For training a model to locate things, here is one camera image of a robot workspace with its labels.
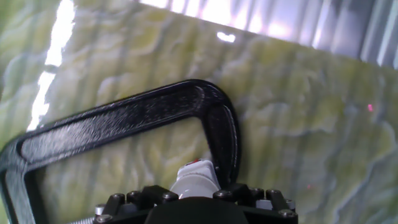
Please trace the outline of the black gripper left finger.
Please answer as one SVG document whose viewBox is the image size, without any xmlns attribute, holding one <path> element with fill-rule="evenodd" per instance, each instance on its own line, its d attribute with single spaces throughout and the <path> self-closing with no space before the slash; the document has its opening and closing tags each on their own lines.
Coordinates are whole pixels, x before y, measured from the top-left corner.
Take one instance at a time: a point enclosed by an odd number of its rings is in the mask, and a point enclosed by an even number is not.
<svg viewBox="0 0 398 224">
<path fill-rule="evenodd" d="M 149 213 L 159 205 L 178 200 L 178 194 L 159 185 L 133 190 L 127 194 L 112 194 L 96 213 L 94 224 L 145 223 Z"/>
</svg>

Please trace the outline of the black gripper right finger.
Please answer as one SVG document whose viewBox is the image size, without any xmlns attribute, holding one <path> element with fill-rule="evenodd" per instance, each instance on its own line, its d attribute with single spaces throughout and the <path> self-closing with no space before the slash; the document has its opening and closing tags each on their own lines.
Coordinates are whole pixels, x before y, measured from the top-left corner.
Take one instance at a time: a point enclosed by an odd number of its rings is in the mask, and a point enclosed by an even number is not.
<svg viewBox="0 0 398 224">
<path fill-rule="evenodd" d="M 280 190 L 251 188 L 246 184 L 231 184 L 213 194 L 213 199 L 226 202 L 231 208 L 226 214 L 234 223 L 298 224 L 295 203 Z"/>
</svg>

